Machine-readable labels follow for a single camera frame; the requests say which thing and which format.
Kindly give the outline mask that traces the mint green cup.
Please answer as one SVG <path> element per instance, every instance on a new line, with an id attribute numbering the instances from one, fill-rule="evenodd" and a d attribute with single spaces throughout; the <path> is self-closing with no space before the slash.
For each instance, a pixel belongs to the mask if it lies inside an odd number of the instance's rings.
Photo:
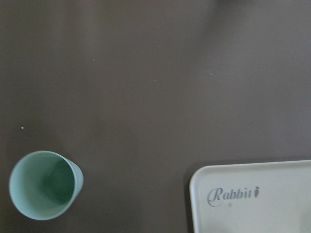
<path id="1" fill-rule="evenodd" d="M 9 194 L 16 209 L 34 220 L 50 220 L 70 208 L 84 176 L 71 160 L 52 151 L 35 151 L 14 166 Z"/>

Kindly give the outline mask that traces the cream plastic tray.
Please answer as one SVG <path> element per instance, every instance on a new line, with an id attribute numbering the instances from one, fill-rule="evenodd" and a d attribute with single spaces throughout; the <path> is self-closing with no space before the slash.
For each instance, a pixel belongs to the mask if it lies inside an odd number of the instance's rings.
<path id="1" fill-rule="evenodd" d="M 309 160 L 205 166 L 190 180 L 196 233 L 308 233 Z"/>

